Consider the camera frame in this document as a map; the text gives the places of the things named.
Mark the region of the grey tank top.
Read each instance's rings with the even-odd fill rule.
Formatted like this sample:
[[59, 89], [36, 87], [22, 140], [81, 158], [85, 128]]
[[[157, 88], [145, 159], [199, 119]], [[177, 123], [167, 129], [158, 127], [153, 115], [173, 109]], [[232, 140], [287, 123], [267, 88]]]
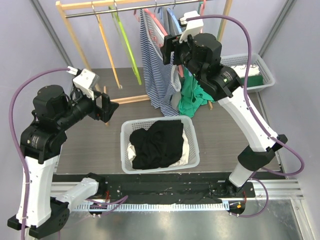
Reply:
[[[167, 33], [169, 35], [175, 36], [177, 35], [177, 28], [174, 23], [173, 17], [170, 15], [168, 7], [164, 7], [164, 13], [163, 13], [163, 22], [164, 22], [164, 28], [166, 29]], [[178, 111], [178, 104], [179, 101], [181, 100], [181, 81], [180, 81], [180, 76], [179, 76], [179, 68], [177, 65], [173, 65], [172, 70], [171, 70], [171, 82], [173, 83], [173, 87], [175, 90], [177, 90], [176, 93], [174, 93], [171, 96], [170, 103], [171, 106], [174, 110]]]

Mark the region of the lime green hanger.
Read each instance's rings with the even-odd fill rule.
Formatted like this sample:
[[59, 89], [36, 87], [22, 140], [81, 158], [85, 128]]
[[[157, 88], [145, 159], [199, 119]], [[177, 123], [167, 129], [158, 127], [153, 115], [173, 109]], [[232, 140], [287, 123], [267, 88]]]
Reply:
[[[118, 12], [112, 12], [111, 15], [112, 15], [112, 20], [113, 20], [113, 23], [115, 25], [116, 31], [118, 33], [120, 42], [121, 42], [121, 44], [122, 44], [122, 46], [123, 46], [123, 48], [125, 50], [125, 53], [127, 55], [127, 58], [129, 60], [129, 62], [131, 64], [132, 71], [133, 71], [133, 73], [134, 73], [134, 75], [135, 75], [135, 77], [137, 79], [138, 84], [142, 85], [142, 80], [141, 80], [140, 73], [139, 73], [139, 70], [138, 70], [138, 67], [137, 67], [136, 59], [134, 57], [134, 54], [133, 54], [129, 39], [127, 37], [126, 31], [125, 31], [125, 29], [123, 27], [123, 24], [122, 24], [121, 20], [120, 20], [119, 14], [118, 14]], [[113, 59], [112, 59], [111, 55], [109, 56], [109, 60], [110, 60], [110, 63], [111, 63], [111, 67], [112, 67], [112, 71], [113, 71], [113, 74], [114, 74], [114, 77], [115, 77], [115, 81], [116, 81], [117, 87], [119, 89], [122, 89], [123, 87], [119, 82], [118, 75], [117, 75], [117, 72], [116, 72], [116, 68], [115, 68], [115, 65], [114, 65], [114, 62], [113, 62]]]

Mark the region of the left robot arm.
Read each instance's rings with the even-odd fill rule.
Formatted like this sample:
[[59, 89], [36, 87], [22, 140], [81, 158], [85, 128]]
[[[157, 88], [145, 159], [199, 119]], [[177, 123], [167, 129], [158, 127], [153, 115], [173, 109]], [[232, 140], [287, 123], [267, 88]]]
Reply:
[[20, 203], [18, 213], [7, 225], [15, 230], [27, 227], [29, 236], [36, 239], [59, 232], [75, 207], [89, 197], [100, 200], [107, 192], [105, 177], [90, 172], [66, 193], [51, 196], [54, 168], [67, 140], [66, 131], [86, 116], [107, 123], [119, 107], [105, 93], [94, 91], [89, 98], [79, 88], [74, 92], [79, 96], [76, 101], [59, 85], [41, 88], [33, 99], [33, 121], [20, 137], [19, 148], [29, 175], [25, 180], [29, 194], [21, 198], [28, 203]]

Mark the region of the yellow velvet hanger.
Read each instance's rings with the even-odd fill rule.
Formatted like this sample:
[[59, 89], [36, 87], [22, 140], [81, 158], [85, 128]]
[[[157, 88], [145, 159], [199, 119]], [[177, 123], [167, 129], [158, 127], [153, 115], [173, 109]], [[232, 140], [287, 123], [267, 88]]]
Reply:
[[94, 15], [96, 17], [96, 20], [97, 20], [97, 23], [98, 23], [100, 34], [101, 34], [101, 37], [102, 37], [102, 40], [103, 40], [103, 43], [104, 43], [104, 47], [105, 47], [107, 55], [108, 55], [108, 59], [109, 59], [109, 62], [110, 62], [110, 65], [111, 65], [111, 68], [112, 68], [112, 71], [113, 71], [115, 82], [117, 84], [118, 89], [121, 90], [123, 88], [123, 86], [120, 84], [120, 81], [119, 81], [119, 78], [118, 78], [118, 74], [117, 74], [117, 71], [116, 71], [116, 68], [115, 68], [115, 64], [114, 64], [114, 61], [113, 61], [113, 58], [112, 58], [112, 54], [111, 54], [110, 47], [109, 47], [109, 44], [108, 44], [108, 39], [107, 39], [107, 36], [106, 36], [106, 33], [105, 33], [105, 29], [104, 29], [102, 21], [101, 21], [101, 17], [100, 17], [99, 14], [96, 13], [93, 1], [91, 2], [91, 8], [93, 10], [93, 13], [94, 13]]

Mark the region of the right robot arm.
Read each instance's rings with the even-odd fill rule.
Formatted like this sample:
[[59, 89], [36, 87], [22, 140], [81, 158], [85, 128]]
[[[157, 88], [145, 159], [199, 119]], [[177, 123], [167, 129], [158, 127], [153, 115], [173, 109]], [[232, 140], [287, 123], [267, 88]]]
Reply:
[[173, 58], [195, 77], [201, 88], [219, 103], [237, 123], [248, 146], [238, 155], [238, 164], [220, 188], [222, 196], [236, 198], [244, 191], [244, 184], [253, 172], [267, 165], [288, 139], [277, 134], [265, 122], [251, 100], [235, 70], [221, 64], [222, 44], [210, 33], [164, 37], [160, 48], [164, 64]]

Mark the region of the blue hanger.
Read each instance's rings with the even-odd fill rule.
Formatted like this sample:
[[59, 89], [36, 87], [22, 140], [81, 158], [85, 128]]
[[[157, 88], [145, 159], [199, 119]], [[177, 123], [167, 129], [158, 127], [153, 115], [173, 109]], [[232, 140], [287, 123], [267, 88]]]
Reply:
[[166, 32], [166, 35], [177, 36], [182, 33], [179, 21], [176, 18], [174, 11], [169, 7], [160, 7], [157, 10], [157, 13], [160, 17], [160, 22], [163, 25], [163, 28]]

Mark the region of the black tank top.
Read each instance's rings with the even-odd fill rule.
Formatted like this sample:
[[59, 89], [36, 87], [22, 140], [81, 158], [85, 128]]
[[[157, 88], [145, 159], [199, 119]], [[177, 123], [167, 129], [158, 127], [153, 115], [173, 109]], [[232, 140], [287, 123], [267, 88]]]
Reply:
[[183, 151], [184, 124], [181, 120], [158, 120], [149, 129], [139, 128], [129, 136], [136, 157], [135, 170], [167, 168], [177, 162]]

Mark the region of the blue white striped tank top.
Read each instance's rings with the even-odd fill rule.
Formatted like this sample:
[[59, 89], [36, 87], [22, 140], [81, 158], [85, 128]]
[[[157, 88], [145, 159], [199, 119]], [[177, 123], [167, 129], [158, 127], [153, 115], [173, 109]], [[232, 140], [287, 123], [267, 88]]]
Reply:
[[147, 9], [139, 11], [139, 39], [144, 86], [151, 105], [160, 109], [166, 117], [178, 116], [179, 111], [171, 103], [172, 97], [180, 93], [181, 82], [177, 67], [172, 62], [165, 65], [161, 47], [166, 31]]

